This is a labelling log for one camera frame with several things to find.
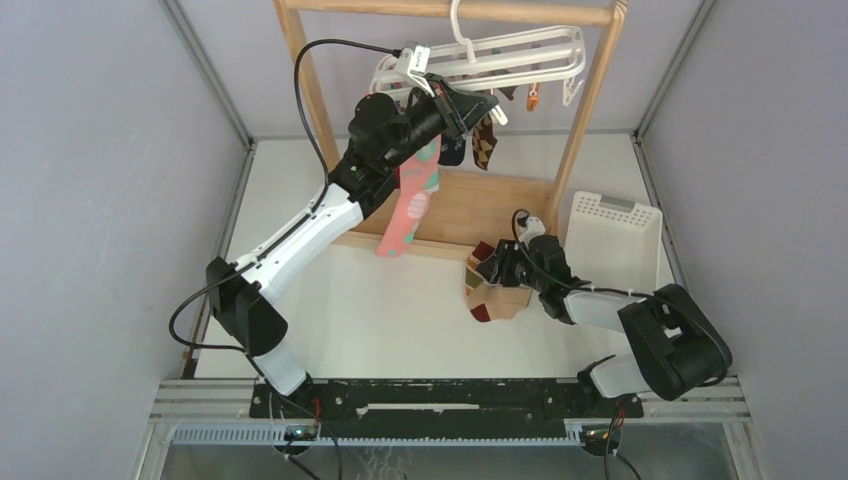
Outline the striped maroon orange green sock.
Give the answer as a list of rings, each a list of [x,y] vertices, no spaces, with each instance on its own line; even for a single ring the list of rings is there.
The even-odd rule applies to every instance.
[[[488,290],[491,285],[477,271],[477,267],[487,260],[495,252],[495,249],[486,242],[479,242],[472,250],[466,260],[464,277],[466,306],[472,317],[480,322],[487,323],[492,320],[489,308],[486,305]]]

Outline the white plastic clip hanger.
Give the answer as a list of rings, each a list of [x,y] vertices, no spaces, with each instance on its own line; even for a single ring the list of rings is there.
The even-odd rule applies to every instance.
[[[559,83],[562,104],[578,96],[586,67],[583,31],[577,26],[548,26],[517,33],[470,39],[458,21],[459,3],[450,5],[452,43],[429,46],[427,74],[444,77],[453,87],[466,91],[495,93],[499,87]],[[391,54],[378,63],[366,92],[385,93],[401,100],[413,88],[395,71],[397,58]],[[492,75],[494,70],[511,73]]]

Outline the orange hanger clip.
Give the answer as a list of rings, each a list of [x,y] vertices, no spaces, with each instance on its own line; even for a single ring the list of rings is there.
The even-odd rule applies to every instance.
[[[528,86],[528,92],[526,97],[526,110],[528,112],[534,112],[538,107],[540,89],[540,83],[532,83]]]

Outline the white perforated plastic basket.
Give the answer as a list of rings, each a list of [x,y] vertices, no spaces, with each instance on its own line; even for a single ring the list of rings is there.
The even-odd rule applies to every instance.
[[[564,249],[572,273],[599,287],[648,293],[659,286],[663,214],[649,205],[578,191]]]

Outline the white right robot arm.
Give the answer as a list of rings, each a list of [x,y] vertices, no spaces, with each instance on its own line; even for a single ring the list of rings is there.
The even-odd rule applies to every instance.
[[[729,373],[729,346],[687,290],[671,283],[652,293],[598,287],[572,273],[557,237],[502,240],[472,272],[493,286],[527,287],[551,318],[621,333],[630,351],[602,358],[579,373],[578,402],[605,415],[618,397],[652,392],[676,400],[713,386]]]

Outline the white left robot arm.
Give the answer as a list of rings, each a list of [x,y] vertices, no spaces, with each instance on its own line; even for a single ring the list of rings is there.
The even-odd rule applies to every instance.
[[[350,139],[325,186],[307,206],[249,253],[206,268],[211,313],[274,392],[290,417],[305,414],[310,376],[285,337],[288,323],[274,304],[287,284],[324,248],[378,210],[399,184],[399,167],[433,140],[460,137],[498,106],[490,93],[459,90],[428,74],[429,88],[399,110],[385,93],[364,96],[349,123]]]

